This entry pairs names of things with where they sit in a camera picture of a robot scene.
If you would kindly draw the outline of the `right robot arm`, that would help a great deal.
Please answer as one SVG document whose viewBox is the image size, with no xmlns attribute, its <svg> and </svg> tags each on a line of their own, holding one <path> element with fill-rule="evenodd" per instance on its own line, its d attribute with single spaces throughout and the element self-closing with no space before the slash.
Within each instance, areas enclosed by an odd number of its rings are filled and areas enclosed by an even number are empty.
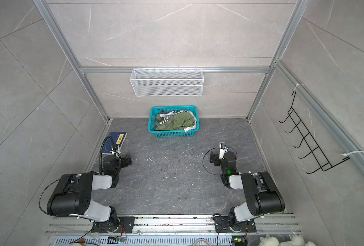
<svg viewBox="0 0 364 246">
<path fill-rule="evenodd" d="M 222 170 L 219 176 L 223 185 L 244 192 L 245 202 L 230 210 L 229 224 L 234 226 L 261 215 L 284 211 L 284 199 L 269 172 L 239 173 L 236 161 L 237 155 L 233 152 L 220 150 L 219 154 L 214 154 L 210 151 L 210 163 Z"/>
</svg>

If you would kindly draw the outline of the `green tank top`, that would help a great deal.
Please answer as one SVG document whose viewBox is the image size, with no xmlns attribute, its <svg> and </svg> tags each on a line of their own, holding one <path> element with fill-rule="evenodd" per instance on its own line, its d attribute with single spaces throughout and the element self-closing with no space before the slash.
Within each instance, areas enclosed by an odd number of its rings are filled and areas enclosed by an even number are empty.
<svg viewBox="0 0 364 246">
<path fill-rule="evenodd" d="M 195 130 L 197 118 L 191 111 L 170 116 L 166 120 L 156 115 L 155 131 L 190 131 Z"/>
</svg>

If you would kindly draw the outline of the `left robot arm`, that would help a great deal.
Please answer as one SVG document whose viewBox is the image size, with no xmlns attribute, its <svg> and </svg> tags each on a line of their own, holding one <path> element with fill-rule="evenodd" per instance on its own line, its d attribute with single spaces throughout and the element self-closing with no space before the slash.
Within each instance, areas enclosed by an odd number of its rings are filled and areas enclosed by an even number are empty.
<svg viewBox="0 0 364 246">
<path fill-rule="evenodd" d="M 92 191 L 115 188 L 122 168 L 132 165 L 131 155 L 124 157 L 107 155 L 103 158 L 99 173 L 65 174 L 56 181 L 57 185 L 47 202 L 46 213 L 54 217 L 76 216 L 96 224 L 117 226 L 119 218 L 113 207 L 94 201 Z"/>
</svg>

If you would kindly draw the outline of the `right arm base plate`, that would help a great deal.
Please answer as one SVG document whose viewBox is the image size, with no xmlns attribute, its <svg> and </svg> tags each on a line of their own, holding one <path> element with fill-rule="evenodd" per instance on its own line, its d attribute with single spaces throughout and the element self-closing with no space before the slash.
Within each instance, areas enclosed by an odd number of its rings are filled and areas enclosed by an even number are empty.
<svg viewBox="0 0 364 246">
<path fill-rule="evenodd" d="M 257 232 L 254 220 L 232 222 L 228 216 L 215 214 L 212 216 L 217 233 L 255 233 Z"/>
</svg>

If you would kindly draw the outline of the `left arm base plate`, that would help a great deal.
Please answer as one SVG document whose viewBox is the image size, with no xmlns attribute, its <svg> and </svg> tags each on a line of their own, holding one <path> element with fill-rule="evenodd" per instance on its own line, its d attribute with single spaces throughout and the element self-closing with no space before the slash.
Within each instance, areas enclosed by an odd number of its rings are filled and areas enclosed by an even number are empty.
<svg viewBox="0 0 364 246">
<path fill-rule="evenodd" d="M 134 216 L 111 218 L 105 222 L 96 222 L 91 233 L 132 233 L 134 222 Z"/>
</svg>

